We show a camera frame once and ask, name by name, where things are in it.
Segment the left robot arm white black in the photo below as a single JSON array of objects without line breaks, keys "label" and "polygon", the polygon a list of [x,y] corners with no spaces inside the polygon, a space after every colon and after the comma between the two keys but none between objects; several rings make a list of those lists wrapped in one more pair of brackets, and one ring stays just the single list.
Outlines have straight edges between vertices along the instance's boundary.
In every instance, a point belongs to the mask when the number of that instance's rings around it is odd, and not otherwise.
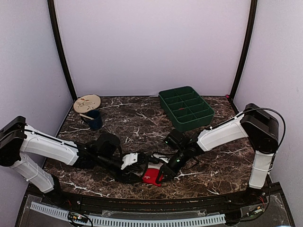
[{"label": "left robot arm white black", "polygon": [[79,169],[99,166],[118,182],[140,183],[143,175],[137,172],[145,173],[141,166],[148,165],[147,156],[141,152],[124,154],[120,144],[120,139],[110,133],[87,143],[61,140],[34,129],[26,124],[25,117],[18,116],[0,130],[0,164],[15,170],[42,193],[48,194],[56,206],[63,206],[67,196],[60,191],[59,181],[45,172],[29,154]]}]

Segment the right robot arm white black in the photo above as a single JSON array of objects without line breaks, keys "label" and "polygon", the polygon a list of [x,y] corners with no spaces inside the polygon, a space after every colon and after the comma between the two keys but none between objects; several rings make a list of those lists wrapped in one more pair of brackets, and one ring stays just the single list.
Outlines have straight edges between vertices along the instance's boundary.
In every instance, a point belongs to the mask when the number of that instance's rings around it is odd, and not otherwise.
[{"label": "right robot arm white black", "polygon": [[252,205],[260,197],[266,177],[272,168],[275,155],[283,141],[279,137],[279,122],[270,115],[272,110],[253,103],[235,117],[189,138],[178,130],[172,130],[165,143],[176,153],[164,163],[155,178],[157,184],[172,180],[187,161],[212,149],[242,138],[250,140],[255,156],[248,183],[249,189],[242,194],[242,202]]}]

